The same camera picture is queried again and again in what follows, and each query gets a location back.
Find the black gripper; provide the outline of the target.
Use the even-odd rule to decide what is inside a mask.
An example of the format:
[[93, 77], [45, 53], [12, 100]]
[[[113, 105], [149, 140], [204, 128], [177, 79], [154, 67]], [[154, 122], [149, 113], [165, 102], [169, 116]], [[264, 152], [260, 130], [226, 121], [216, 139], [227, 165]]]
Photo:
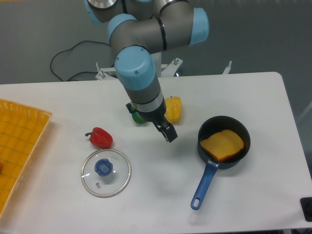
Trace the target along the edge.
[[[126, 108], [130, 114], [134, 113], [132, 103], [127, 103]], [[152, 122], [156, 127], [159, 127], [167, 142], [172, 142], [177, 138], [177, 133], [174, 126], [169, 123], [165, 117], [165, 109], [157, 108], [151, 112], [142, 112], [137, 110], [141, 118], [147, 122]]]

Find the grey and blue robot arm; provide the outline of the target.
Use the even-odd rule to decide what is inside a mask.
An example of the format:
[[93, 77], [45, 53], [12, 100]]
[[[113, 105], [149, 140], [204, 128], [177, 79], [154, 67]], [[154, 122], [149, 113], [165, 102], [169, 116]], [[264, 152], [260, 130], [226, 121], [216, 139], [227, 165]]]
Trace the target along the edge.
[[165, 99], [152, 55], [205, 41], [209, 20], [187, 0], [87, 0], [95, 23], [107, 23], [117, 78], [139, 116], [155, 125], [168, 142], [177, 137], [166, 119]]

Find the white metal robot base frame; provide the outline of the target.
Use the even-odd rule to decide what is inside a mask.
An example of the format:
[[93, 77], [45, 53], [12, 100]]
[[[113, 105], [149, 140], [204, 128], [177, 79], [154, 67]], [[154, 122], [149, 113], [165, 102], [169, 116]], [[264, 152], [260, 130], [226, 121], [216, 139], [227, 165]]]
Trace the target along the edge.
[[[158, 77], [168, 78], [168, 77], [178, 77], [178, 69], [183, 64], [183, 60], [179, 58], [174, 58], [170, 64], [161, 65], [161, 75]], [[112, 68], [100, 68], [96, 62], [98, 68], [97, 74], [95, 75], [96, 80], [111, 80], [117, 78], [116, 70]]]

